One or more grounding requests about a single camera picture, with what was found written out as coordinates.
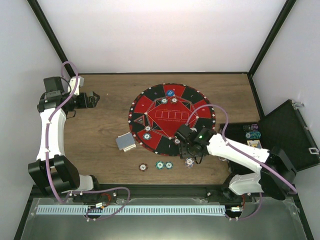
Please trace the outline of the teal poker chip stack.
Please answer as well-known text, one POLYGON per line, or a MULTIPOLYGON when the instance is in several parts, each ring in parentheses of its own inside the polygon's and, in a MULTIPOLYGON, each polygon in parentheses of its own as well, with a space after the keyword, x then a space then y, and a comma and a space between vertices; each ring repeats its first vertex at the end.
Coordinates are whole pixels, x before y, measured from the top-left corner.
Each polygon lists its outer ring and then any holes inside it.
POLYGON ((165 164, 163 161, 157 161, 155 163, 155 167, 158 169, 158 170, 162 170, 164 167, 165 167, 165 164))

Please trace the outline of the brown poker chip stack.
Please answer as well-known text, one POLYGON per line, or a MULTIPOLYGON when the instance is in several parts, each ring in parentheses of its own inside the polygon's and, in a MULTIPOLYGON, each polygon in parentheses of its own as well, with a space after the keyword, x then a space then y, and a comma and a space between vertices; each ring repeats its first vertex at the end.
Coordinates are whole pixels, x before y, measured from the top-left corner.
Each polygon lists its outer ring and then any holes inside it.
POLYGON ((139 170, 145 172, 148 169, 148 165, 146 163, 142 163, 139 165, 139 170))

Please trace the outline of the blue round blind button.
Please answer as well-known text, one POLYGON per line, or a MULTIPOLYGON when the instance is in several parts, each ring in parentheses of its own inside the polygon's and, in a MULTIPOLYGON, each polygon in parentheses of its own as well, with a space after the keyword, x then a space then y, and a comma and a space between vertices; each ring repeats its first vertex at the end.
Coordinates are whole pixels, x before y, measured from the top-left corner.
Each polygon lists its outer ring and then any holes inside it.
POLYGON ((167 97, 174 97, 175 96, 175 91, 173 89, 169 89, 166 91, 166 96, 167 97))

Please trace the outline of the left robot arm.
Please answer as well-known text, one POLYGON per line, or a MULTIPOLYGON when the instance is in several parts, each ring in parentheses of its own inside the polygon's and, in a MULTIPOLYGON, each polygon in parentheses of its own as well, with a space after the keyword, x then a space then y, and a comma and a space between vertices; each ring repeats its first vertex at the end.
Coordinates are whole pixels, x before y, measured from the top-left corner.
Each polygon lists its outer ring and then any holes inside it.
POLYGON ((28 165, 28 173, 45 196, 76 191, 84 192, 89 201, 97 202, 102 196, 97 178, 79 174, 66 157, 64 127, 68 113, 94 108, 100 97, 93 91, 80 92, 84 85, 81 76, 71 78, 67 90, 64 90, 63 81, 59 76, 43 80, 45 93, 37 105, 41 118, 40 148, 36 161, 28 165))

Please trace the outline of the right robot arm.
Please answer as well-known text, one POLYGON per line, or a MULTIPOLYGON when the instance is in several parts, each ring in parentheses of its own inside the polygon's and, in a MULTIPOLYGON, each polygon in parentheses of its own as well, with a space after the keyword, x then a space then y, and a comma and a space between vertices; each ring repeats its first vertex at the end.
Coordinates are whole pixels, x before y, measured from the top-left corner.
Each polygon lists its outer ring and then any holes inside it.
POLYGON ((207 155, 224 158, 251 171, 235 174, 222 188, 223 198, 229 202, 240 195, 264 193, 276 200, 284 200, 289 194, 296 194, 293 181, 296 168, 279 147, 271 150, 256 148, 226 138, 212 129, 200 131, 182 125, 175 134, 179 140, 182 158, 198 158, 207 155))

